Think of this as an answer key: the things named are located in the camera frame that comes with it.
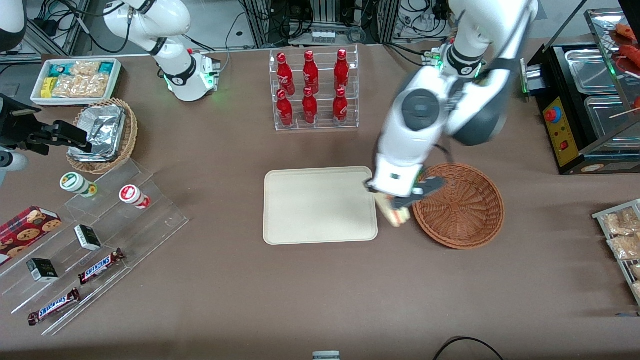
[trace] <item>brown wicker basket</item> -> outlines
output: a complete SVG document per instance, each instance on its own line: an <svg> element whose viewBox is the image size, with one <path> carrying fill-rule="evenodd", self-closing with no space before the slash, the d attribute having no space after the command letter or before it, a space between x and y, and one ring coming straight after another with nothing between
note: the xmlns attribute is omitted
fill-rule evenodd
<svg viewBox="0 0 640 360"><path fill-rule="evenodd" d="M502 229L504 203L500 191L480 170L444 163L429 168L427 176L445 179L442 189L413 204L413 213L425 233L454 249L474 249L493 240Z"/></svg>
<svg viewBox="0 0 640 360"><path fill-rule="evenodd" d="M129 159L131 157L131 153L133 152L134 147L136 146L136 136L138 135L138 119L136 119L136 114L133 113L129 105L126 102L120 99L109 99L103 100L100 102L96 102L95 104L89 105L89 107L99 107L99 106L108 106L108 105L119 105L124 108L127 112L127 118L125 119L124 129L122 130L122 141L120 142L120 154L116 158L115 161L111 163L81 163L79 161L73 160L67 155L67 161L71 164L71 166L82 172L89 172L94 175L102 175L107 171L115 168L118 164ZM74 121L74 125L78 125L78 121L80 120L80 114L76 116L76 121Z"/></svg>

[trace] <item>red emergency stop button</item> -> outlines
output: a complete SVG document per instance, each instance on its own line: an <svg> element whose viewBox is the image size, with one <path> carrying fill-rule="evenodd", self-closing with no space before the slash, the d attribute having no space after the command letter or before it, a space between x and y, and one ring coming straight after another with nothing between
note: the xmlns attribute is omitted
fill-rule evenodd
<svg viewBox="0 0 640 360"><path fill-rule="evenodd" d="M556 119L556 116L557 116L557 114L556 114L555 110L553 110L553 109L547 110L547 112L545 113L545 120L549 121L549 122L552 122L553 120Z"/></svg>
<svg viewBox="0 0 640 360"><path fill-rule="evenodd" d="M552 123L557 124L562 118L562 110L559 107L554 106L553 108L545 111L545 120Z"/></svg>

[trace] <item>red bottle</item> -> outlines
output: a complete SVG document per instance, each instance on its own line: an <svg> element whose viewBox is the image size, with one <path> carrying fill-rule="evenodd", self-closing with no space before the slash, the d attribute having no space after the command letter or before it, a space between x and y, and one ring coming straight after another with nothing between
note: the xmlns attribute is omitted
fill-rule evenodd
<svg viewBox="0 0 640 360"><path fill-rule="evenodd" d="M311 50L305 51L305 67L302 69L302 74L305 76L305 86L311 88L314 94L320 91L320 77L318 75L318 65L314 61L314 52Z"/></svg>
<svg viewBox="0 0 640 360"><path fill-rule="evenodd" d="M344 88L339 88L335 92L333 100L333 123L342 126L347 121L347 106L349 102L344 97Z"/></svg>
<svg viewBox="0 0 640 360"><path fill-rule="evenodd" d="M278 60L278 82L280 88L283 88L288 96L293 96L296 93L296 86L293 85L293 71L287 63L287 57L283 53L278 53L276 56Z"/></svg>
<svg viewBox="0 0 640 360"><path fill-rule="evenodd" d="M291 107L291 103L287 99L287 94L282 89L278 89L278 92L276 94L278 96L276 107L278 108L278 116L280 117L280 122L284 127L292 127L293 108Z"/></svg>
<svg viewBox="0 0 640 360"><path fill-rule="evenodd" d="M347 88L349 85L349 64L347 63L347 51L345 49L338 50L338 61L333 68L333 78L335 79L333 87L338 90L340 87Z"/></svg>
<svg viewBox="0 0 640 360"><path fill-rule="evenodd" d="M305 98L302 99L302 108L305 110L305 121L309 125L316 123L318 118L318 102L314 97L314 92L309 86L305 88Z"/></svg>

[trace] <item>red switch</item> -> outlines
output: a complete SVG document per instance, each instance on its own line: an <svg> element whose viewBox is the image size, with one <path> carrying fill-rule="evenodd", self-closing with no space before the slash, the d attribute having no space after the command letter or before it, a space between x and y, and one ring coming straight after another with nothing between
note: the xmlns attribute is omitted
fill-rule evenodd
<svg viewBox="0 0 640 360"><path fill-rule="evenodd" d="M545 120L552 122L556 119L556 117L558 116L557 112L553 109L547 110L547 112L545 112Z"/></svg>

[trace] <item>red cookie box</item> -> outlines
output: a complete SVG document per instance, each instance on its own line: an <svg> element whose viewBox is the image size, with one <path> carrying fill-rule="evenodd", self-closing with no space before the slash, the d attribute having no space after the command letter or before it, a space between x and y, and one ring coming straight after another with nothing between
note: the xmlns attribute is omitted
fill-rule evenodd
<svg viewBox="0 0 640 360"><path fill-rule="evenodd" d="M62 222L56 213L31 206L20 215L0 225L0 265L26 250Z"/></svg>

